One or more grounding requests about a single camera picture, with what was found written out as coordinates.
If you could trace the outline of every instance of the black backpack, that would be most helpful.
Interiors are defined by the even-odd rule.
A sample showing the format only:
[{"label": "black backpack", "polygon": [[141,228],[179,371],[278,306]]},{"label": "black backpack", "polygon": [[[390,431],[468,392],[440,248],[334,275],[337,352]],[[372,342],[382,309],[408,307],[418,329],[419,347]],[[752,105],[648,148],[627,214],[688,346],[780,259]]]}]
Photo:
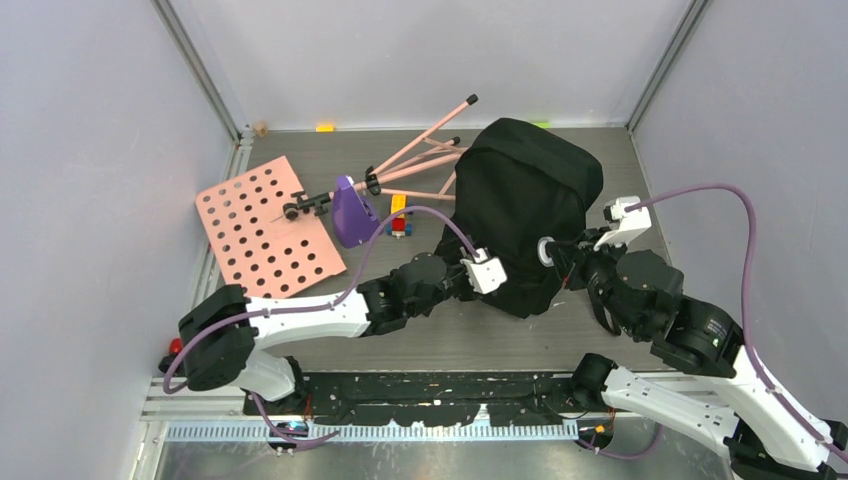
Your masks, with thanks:
[{"label": "black backpack", "polygon": [[[506,270],[506,283],[483,301],[521,318],[547,311],[563,279],[541,264],[537,243],[577,238],[603,186],[598,160],[547,130],[511,118],[486,127],[456,164],[452,217]],[[458,262],[460,245],[445,228],[435,253]]]}]

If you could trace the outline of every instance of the robotic arm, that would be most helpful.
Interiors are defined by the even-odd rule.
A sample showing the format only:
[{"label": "robotic arm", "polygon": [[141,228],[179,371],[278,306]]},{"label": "robotic arm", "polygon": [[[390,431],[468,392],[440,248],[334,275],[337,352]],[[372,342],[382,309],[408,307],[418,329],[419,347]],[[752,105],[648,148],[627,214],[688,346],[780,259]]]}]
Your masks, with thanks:
[{"label": "robotic arm", "polygon": [[572,377],[575,399],[587,409],[624,409],[673,428],[726,458],[745,480],[837,478],[826,464],[827,446],[773,393],[779,390],[841,450],[848,441],[846,426],[816,418],[779,383],[769,389],[751,364],[742,329],[727,312],[684,295],[683,273],[658,255],[627,252],[630,241],[651,225],[646,208],[625,211],[637,203],[638,197],[626,197],[608,204],[604,213],[611,227],[587,230],[576,241],[542,239],[540,260],[564,272],[566,288],[588,290],[598,322],[610,333],[651,342],[653,355],[695,376],[727,406],[695,402],[591,353]]},{"label": "robotic arm", "polygon": [[[224,286],[179,322],[183,344],[196,343],[184,361],[188,387],[206,391],[236,386],[267,402],[297,405],[304,390],[297,362],[274,357],[268,348],[310,338],[384,335],[405,327],[410,317],[429,315],[449,298],[484,295],[505,281],[500,260],[477,249],[476,257],[454,265],[421,253],[389,275],[360,284],[341,303],[336,300],[343,293],[248,298],[241,286]],[[203,335],[233,315],[245,318]]]}]

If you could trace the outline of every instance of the black clamp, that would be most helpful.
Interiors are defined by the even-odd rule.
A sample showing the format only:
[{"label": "black clamp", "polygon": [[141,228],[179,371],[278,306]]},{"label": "black clamp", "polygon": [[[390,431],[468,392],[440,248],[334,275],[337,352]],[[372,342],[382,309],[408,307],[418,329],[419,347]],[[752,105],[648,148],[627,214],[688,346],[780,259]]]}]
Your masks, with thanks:
[{"label": "black clamp", "polygon": [[322,193],[321,195],[316,195],[312,198],[304,199],[303,196],[306,195],[306,192],[295,192],[292,193],[292,198],[297,199],[297,203],[287,203],[283,205],[283,215],[289,219],[294,220],[300,214],[309,213],[309,210],[315,209],[315,216],[319,217],[324,215],[329,210],[324,205],[330,203],[332,199],[330,198],[329,193]]},{"label": "black clamp", "polygon": [[377,174],[373,172],[373,165],[365,169],[365,186],[368,187],[368,191],[371,192],[371,195],[379,195],[383,189],[380,188],[380,182],[377,180]]}]

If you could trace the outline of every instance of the white panel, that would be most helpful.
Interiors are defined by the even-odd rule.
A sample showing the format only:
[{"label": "white panel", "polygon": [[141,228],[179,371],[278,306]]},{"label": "white panel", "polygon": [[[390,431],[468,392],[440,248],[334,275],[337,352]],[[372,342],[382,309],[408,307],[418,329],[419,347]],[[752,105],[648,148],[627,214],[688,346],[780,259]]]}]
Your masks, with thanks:
[{"label": "white panel", "polygon": [[623,124],[689,0],[181,0],[216,82],[272,129]]},{"label": "white panel", "polygon": [[[714,2],[636,132],[652,193],[721,181],[752,197],[758,353],[815,415],[843,422],[846,45],[848,2]],[[741,204],[702,192],[657,216],[685,291],[739,319]]]},{"label": "white panel", "polygon": [[5,2],[0,72],[2,476],[121,478],[230,139],[149,2]]}]

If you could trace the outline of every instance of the perforated board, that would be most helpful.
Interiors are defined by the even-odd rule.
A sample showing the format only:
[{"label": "perforated board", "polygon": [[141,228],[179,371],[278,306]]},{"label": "perforated board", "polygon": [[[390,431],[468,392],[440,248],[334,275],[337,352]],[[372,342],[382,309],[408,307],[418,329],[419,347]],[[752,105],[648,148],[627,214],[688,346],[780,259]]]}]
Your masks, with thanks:
[{"label": "perforated board", "polygon": [[280,157],[197,195],[197,211],[227,283],[241,284],[249,296],[286,298],[345,270],[320,219],[283,216],[283,204],[302,189]]}]

